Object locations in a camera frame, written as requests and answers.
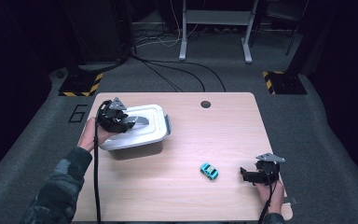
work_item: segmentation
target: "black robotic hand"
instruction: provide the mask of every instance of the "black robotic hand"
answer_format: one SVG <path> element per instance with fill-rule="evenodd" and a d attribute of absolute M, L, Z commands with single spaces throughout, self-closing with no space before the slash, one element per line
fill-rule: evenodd
<path fill-rule="evenodd" d="M 128 116 L 123 112 L 125 109 L 117 97 L 114 101 L 104 101 L 98 111 L 98 124 L 110 133 L 125 133 L 135 125 L 134 122 L 122 122 Z"/>
<path fill-rule="evenodd" d="M 256 157 L 259 161 L 255 164 L 258 172 L 248 172 L 240 167 L 243 181 L 269 185 L 279 180 L 280 163 L 285 162 L 284 158 L 266 153 Z"/>

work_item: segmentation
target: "sleeve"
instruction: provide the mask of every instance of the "sleeve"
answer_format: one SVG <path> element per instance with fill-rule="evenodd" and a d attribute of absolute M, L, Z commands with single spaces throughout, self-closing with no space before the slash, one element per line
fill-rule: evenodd
<path fill-rule="evenodd" d="M 91 161 L 91 154 L 81 147 L 69 152 L 48 176 L 20 223 L 70 223 Z"/>
<path fill-rule="evenodd" d="M 283 224 L 284 219 L 281 214 L 278 213 L 268 213 L 264 217 L 263 224 Z"/>

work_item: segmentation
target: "hazard stripe tape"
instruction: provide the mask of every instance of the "hazard stripe tape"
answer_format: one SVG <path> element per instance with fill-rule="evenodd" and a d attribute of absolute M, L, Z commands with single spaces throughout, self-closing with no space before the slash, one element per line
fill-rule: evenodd
<path fill-rule="evenodd" d="M 101 79 L 103 78 L 103 74 L 98 75 L 95 78 L 94 83 L 92 84 L 92 87 L 89 91 L 82 91 L 82 92 L 72 92 L 72 91 L 63 91 L 60 92 L 60 96 L 92 96 L 98 89 Z"/>
<path fill-rule="evenodd" d="M 264 80 L 266 81 L 267 89 L 268 89 L 269 94 L 275 94 L 275 90 L 274 90 L 274 88 L 272 86 L 272 82 L 269 79 L 269 74 L 270 73 L 280 73 L 280 72 L 266 72 L 266 71 L 263 71 L 263 77 L 264 77 Z"/>

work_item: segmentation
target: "table hole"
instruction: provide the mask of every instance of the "table hole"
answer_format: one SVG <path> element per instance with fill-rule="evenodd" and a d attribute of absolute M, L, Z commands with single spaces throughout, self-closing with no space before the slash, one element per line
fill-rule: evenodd
<path fill-rule="evenodd" d="M 204 107 L 204 108 L 209 108 L 209 107 L 211 107 L 211 102 L 209 102 L 209 101 L 202 101 L 202 102 L 201 102 L 201 106 Z"/>

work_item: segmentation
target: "dark background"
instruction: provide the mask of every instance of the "dark background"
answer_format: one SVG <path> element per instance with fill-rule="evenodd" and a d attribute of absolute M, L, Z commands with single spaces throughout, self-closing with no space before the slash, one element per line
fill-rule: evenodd
<path fill-rule="evenodd" d="M 132 17 L 142 18 L 144 5 L 130 2 Z M 324 102 L 330 127 L 358 165 L 358 1 L 337 1 L 327 10 L 334 19 L 309 79 Z M 54 29 L 70 40 L 66 47 L 84 63 L 60 1 L 0 0 L 0 160 L 45 102 L 51 88 L 48 74 L 64 66 L 55 47 L 61 40 L 50 35 L 52 15 L 58 21 Z M 318 16 L 317 11 L 308 14 Z"/>

